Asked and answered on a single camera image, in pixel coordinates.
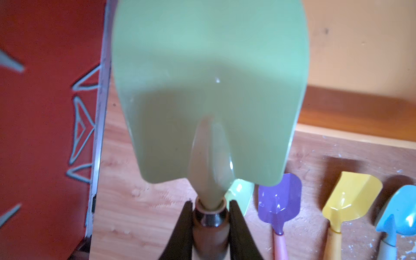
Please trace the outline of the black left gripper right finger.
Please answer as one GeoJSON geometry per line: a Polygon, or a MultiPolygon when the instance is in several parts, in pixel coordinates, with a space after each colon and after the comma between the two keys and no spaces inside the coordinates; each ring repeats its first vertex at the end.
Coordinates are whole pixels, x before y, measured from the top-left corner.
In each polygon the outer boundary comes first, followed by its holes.
{"type": "Polygon", "coordinates": [[[231,260],[262,260],[236,200],[229,202],[229,246],[231,260]]]}

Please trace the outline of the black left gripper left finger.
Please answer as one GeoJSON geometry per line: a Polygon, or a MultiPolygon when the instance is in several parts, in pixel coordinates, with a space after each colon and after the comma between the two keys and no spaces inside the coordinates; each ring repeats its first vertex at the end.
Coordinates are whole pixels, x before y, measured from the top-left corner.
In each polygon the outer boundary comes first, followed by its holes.
{"type": "Polygon", "coordinates": [[[185,202],[160,260],[191,260],[193,248],[193,203],[185,202]]]}

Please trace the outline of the purple shovel blade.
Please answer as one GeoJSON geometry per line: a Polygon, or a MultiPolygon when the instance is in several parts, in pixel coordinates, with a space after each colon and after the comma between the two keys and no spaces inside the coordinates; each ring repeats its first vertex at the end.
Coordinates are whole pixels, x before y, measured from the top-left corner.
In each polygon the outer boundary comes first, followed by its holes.
{"type": "Polygon", "coordinates": [[[300,213],[301,195],[302,182],[292,173],[284,174],[275,186],[260,185],[258,188],[258,216],[272,226],[275,260],[289,258],[283,228],[300,213]]]}

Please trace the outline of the light green shovel blade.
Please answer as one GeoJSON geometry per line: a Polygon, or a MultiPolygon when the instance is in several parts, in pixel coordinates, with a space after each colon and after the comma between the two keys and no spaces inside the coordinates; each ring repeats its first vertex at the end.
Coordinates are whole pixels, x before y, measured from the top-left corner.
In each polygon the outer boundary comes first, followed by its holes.
{"type": "Polygon", "coordinates": [[[224,196],[227,200],[227,209],[229,209],[229,202],[235,200],[238,203],[242,215],[245,216],[249,208],[254,188],[255,184],[251,182],[235,179],[224,196]]]}

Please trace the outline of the yellow shovel yellow handle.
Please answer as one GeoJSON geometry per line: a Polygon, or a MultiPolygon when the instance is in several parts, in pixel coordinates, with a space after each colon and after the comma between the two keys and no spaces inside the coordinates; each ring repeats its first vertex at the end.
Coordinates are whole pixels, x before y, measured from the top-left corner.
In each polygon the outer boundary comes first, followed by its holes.
{"type": "Polygon", "coordinates": [[[367,214],[383,187],[373,175],[343,171],[327,199],[322,214],[329,220],[324,260],[342,259],[342,223],[367,214]]]}

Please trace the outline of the blue shovel white handle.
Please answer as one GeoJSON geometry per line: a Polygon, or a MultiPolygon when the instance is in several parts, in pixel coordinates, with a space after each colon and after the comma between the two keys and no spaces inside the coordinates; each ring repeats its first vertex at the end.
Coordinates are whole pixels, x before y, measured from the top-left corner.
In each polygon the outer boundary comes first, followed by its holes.
{"type": "Polygon", "coordinates": [[[395,260],[397,236],[416,234],[416,187],[405,185],[398,189],[384,204],[375,221],[377,232],[386,236],[380,241],[378,260],[395,260]]]}

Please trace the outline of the yellow storage box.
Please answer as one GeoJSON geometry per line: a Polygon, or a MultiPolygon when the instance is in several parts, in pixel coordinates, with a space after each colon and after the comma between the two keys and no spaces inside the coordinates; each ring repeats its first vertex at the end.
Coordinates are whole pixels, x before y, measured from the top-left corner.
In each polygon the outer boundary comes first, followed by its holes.
{"type": "Polygon", "coordinates": [[[310,72],[297,130],[416,147],[415,1],[304,1],[310,72]]]}

